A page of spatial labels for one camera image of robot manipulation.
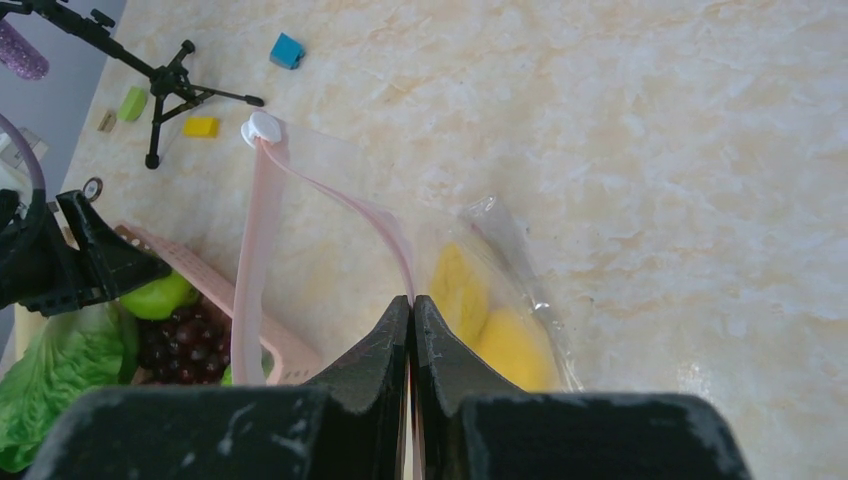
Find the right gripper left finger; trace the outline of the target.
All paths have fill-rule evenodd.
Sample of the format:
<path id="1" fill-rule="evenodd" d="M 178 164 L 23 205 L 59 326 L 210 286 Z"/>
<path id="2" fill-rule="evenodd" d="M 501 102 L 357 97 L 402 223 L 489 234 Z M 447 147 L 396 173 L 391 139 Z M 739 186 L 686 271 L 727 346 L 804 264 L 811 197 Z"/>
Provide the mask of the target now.
<path id="1" fill-rule="evenodd" d="M 400 479 L 411 309 L 375 327 L 307 382 L 139 386 L 77 400 L 29 479 Z"/>

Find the purple microphone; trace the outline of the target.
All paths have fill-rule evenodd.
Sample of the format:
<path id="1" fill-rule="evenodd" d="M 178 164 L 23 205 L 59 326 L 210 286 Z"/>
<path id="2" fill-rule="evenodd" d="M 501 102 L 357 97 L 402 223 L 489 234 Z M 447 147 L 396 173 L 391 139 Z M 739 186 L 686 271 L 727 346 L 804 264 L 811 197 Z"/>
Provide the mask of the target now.
<path id="1" fill-rule="evenodd" d="M 49 61 L 8 21 L 1 21 L 1 64 L 18 77 L 37 81 L 49 72 Z"/>

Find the green lime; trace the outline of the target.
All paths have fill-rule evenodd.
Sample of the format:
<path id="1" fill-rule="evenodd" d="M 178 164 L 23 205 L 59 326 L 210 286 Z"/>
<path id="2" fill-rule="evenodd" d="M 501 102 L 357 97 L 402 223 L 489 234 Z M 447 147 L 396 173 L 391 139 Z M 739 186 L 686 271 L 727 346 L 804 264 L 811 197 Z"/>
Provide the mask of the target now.
<path id="1" fill-rule="evenodd" d="M 221 386 L 232 386 L 233 385 L 233 373 L 232 366 L 228 365 L 222 372 L 219 384 Z"/>

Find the yellow lemon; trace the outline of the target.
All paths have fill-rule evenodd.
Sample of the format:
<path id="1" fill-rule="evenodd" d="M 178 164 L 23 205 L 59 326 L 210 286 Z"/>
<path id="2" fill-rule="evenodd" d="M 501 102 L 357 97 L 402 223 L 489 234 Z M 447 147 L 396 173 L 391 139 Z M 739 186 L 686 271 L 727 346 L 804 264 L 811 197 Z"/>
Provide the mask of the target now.
<path id="1" fill-rule="evenodd" d="M 488 318 L 489 284 L 459 244 L 440 251 L 429 294 L 453 334 L 473 345 Z"/>

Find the small wooden cube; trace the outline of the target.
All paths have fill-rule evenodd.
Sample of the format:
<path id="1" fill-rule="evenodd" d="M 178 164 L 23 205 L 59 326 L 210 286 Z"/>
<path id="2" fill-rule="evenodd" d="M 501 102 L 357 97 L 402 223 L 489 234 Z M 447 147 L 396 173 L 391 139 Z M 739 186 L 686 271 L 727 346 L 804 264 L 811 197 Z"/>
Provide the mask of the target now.
<path id="1" fill-rule="evenodd" d="M 99 123 L 97 124 L 96 131 L 104 134 L 111 133 L 117 125 L 117 122 L 117 111 L 107 109 L 104 111 Z"/>

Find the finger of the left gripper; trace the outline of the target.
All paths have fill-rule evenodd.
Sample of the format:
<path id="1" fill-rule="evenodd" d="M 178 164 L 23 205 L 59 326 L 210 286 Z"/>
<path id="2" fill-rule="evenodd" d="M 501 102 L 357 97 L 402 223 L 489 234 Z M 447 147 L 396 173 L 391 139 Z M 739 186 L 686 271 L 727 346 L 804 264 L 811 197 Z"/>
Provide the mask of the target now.
<path id="1" fill-rule="evenodd" d="M 172 272 L 163 260 L 118 235 L 82 191 L 61 193 L 56 200 L 78 245 L 75 290 L 79 304 L 115 300 Z"/>

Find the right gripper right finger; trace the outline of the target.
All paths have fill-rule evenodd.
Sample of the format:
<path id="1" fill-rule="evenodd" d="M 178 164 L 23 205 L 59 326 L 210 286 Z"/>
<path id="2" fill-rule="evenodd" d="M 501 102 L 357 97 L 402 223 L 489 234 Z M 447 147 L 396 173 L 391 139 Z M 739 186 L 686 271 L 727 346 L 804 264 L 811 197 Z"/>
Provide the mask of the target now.
<path id="1" fill-rule="evenodd" d="M 412 313 L 426 479 L 747 479 L 732 430 L 705 400 L 671 393 L 526 393 L 448 329 Z"/>

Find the blue block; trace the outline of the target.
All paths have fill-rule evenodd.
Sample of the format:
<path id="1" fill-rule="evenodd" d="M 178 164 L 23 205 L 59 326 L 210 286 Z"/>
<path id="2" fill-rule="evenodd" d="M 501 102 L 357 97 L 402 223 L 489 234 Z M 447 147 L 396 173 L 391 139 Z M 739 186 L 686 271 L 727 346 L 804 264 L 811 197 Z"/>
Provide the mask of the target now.
<path id="1" fill-rule="evenodd" d="M 296 70 L 306 55 L 305 48 L 285 33 L 280 33 L 269 53 L 269 61 L 274 65 Z"/>

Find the green apple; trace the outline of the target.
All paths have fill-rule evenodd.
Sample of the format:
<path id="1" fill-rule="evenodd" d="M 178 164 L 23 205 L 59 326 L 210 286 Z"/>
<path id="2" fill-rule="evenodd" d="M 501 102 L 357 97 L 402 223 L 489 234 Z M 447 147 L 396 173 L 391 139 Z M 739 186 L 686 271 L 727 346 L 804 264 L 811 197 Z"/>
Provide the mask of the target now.
<path id="1" fill-rule="evenodd" d="M 119 303 L 137 318 L 167 320 L 172 312 L 193 305 L 199 291 L 176 270 L 119 298 Z"/>

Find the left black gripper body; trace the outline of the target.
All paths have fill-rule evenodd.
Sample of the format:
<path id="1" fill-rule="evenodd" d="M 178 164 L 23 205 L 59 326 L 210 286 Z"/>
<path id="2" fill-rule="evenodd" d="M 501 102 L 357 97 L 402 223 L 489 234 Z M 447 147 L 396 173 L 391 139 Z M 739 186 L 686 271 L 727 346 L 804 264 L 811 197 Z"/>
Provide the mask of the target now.
<path id="1" fill-rule="evenodd" d="M 33 191 L 25 215 L 13 203 L 16 191 L 1 191 L 1 306 L 20 304 L 50 317 L 84 306 L 79 254 L 69 246 L 43 189 Z"/>

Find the green block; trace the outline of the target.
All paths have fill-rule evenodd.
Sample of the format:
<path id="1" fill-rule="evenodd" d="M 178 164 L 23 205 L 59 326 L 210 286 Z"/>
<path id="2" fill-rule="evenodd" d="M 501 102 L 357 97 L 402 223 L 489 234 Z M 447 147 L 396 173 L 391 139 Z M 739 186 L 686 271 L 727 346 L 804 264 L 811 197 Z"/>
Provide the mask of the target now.
<path id="1" fill-rule="evenodd" d="M 137 86 L 131 87 L 117 111 L 117 119 L 122 122 L 136 121 L 147 105 L 148 92 Z"/>

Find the pink plastic basket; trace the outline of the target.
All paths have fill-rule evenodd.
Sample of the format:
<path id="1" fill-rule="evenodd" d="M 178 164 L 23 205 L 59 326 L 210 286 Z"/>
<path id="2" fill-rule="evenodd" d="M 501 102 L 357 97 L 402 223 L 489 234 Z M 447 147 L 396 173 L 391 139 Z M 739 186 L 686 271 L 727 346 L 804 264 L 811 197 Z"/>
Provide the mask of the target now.
<path id="1" fill-rule="evenodd" d="M 201 303 L 215 311 L 219 322 L 231 324 L 235 294 L 232 281 L 182 244 L 124 223 L 117 224 L 114 231 L 138 249 L 159 256 L 199 290 Z M 266 374 L 268 385 L 302 384 L 322 366 L 320 355 L 311 346 L 268 314 L 262 318 L 260 344 L 263 352 L 273 359 Z"/>

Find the dark red grapes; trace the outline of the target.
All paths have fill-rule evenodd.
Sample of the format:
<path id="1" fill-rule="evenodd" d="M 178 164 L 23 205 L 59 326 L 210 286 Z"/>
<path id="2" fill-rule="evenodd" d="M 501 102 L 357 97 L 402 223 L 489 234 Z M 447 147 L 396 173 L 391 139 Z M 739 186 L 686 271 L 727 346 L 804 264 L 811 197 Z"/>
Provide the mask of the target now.
<path id="1" fill-rule="evenodd" d="M 140 384 L 219 384 L 230 367 L 230 329 L 199 309 L 137 321 Z"/>

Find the green lettuce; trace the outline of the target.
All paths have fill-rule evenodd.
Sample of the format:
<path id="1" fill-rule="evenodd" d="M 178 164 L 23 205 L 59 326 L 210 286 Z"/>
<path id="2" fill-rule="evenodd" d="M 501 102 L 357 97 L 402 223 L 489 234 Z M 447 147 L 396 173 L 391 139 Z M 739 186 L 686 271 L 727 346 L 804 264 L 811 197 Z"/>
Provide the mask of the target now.
<path id="1" fill-rule="evenodd" d="M 29 467 L 80 396 L 130 384 L 138 351 L 135 320 L 115 302 L 50 317 L 1 380 L 1 470 Z"/>

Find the clear zip top bag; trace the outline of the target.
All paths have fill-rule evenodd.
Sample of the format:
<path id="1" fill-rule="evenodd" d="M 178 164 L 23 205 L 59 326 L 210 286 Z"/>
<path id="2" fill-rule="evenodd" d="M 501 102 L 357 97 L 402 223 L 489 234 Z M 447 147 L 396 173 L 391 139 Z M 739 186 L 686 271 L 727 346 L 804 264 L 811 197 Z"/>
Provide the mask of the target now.
<path id="1" fill-rule="evenodd" d="M 561 381 L 551 391 L 582 389 L 525 231 L 498 197 L 440 211 L 374 192 L 375 166 L 338 139 L 262 110 L 240 132 L 254 176 L 232 315 L 235 384 L 268 385 L 273 359 L 260 344 L 264 314 L 291 332 L 312 324 L 326 342 L 352 342 L 381 302 L 432 300 L 440 251 L 457 243 L 487 279 L 488 315 L 508 308 L 545 332 Z"/>

